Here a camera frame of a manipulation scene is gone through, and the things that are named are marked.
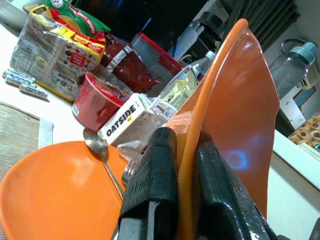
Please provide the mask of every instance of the metal spoon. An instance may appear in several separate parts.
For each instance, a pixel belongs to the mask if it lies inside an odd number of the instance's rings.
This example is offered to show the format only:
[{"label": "metal spoon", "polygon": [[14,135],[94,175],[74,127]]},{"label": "metal spoon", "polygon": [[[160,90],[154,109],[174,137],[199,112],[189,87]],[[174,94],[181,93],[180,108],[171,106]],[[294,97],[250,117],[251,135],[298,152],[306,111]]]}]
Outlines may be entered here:
[{"label": "metal spoon", "polygon": [[116,190],[118,191],[120,198],[123,200],[125,193],[122,190],[121,186],[119,185],[116,177],[112,174],[111,169],[109,168],[106,161],[109,155],[107,143],[105,142],[105,140],[99,137],[95,131],[89,128],[85,128],[83,130],[83,137],[87,147],[89,147],[92,151],[102,156],[103,165],[106,171],[108,172]]}]

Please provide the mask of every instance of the orange bowl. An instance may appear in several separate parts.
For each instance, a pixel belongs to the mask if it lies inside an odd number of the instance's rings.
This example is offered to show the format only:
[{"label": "orange bowl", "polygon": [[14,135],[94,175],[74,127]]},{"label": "orange bowl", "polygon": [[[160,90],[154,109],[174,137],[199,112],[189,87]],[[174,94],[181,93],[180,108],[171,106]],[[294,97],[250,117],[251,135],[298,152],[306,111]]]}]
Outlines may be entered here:
[{"label": "orange bowl", "polygon": [[[118,182],[126,161],[109,146]],[[117,223],[121,198],[99,156],[84,141],[41,148],[5,175],[0,218],[9,240],[106,240]]]}]

